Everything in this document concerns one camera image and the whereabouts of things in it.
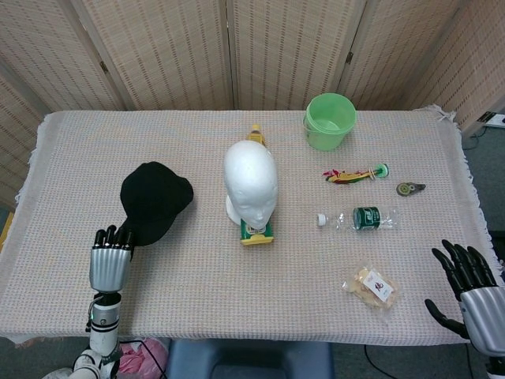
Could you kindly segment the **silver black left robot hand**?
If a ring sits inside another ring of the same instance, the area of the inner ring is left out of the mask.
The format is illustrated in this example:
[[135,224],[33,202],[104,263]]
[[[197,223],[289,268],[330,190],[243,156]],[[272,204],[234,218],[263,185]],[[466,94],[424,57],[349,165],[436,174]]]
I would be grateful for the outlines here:
[[110,225],[95,233],[90,251],[89,280],[97,292],[119,292],[128,278],[133,259],[133,232],[121,226]]

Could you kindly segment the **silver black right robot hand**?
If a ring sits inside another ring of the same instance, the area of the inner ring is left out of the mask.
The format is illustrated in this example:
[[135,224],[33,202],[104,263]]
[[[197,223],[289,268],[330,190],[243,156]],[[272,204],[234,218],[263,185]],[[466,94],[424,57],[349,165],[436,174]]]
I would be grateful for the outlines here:
[[504,288],[488,262],[472,246],[463,247],[446,239],[444,251],[432,249],[454,293],[462,321],[450,319],[429,298],[425,307],[442,327],[468,340],[483,355],[504,357]]

